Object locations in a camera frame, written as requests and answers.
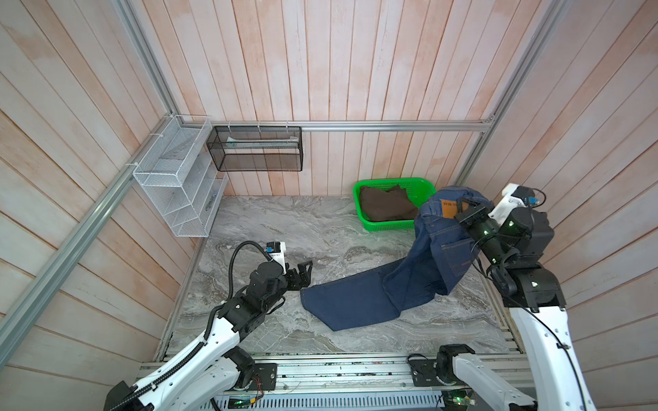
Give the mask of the dark blue denim jeans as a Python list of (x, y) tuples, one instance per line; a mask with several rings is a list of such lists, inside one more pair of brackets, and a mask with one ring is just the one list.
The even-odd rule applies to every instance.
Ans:
[(303, 308), (338, 332), (395, 320), (404, 310), (449, 295), (478, 254), (455, 219), (460, 198), (494, 207), (474, 189), (442, 188), (421, 205), (416, 240), (405, 258), (304, 289)]

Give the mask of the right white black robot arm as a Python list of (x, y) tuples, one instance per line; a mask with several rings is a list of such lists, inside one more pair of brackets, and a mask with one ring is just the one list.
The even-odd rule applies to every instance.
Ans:
[(555, 235), (546, 213), (527, 200), (500, 221), (486, 204), (465, 198), (457, 210), (455, 219), (489, 263), (483, 276), (501, 294), (522, 337), (536, 396), (514, 388), (465, 344), (440, 348), (438, 380), (464, 385), (494, 410), (595, 409), (572, 346), (560, 283), (539, 261)]

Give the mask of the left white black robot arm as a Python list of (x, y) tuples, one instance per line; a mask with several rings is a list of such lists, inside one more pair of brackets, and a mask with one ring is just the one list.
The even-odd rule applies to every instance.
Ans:
[(104, 409), (190, 410), (223, 391), (250, 385), (255, 361), (240, 342), (283, 306), (286, 292), (310, 285), (312, 269), (312, 261), (292, 269), (276, 260), (260, 264), (246, 286), (212, 309), (204, 332), (147, 377), (115, 385)]

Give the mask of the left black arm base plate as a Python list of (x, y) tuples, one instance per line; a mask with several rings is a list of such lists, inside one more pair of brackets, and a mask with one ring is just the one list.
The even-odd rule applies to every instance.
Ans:
[(278, 365), (274, 362), (255, 363), (240, 370), (233, 390), (265, 390), (276, 388)]

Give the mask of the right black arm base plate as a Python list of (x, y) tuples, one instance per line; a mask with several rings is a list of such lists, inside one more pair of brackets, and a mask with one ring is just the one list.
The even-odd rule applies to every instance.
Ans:
[(435, 370), (435, 361), (424, 354), (409, 354), (407, 363), (411, 369), (411, 378), (415, 387), (441, 386)]

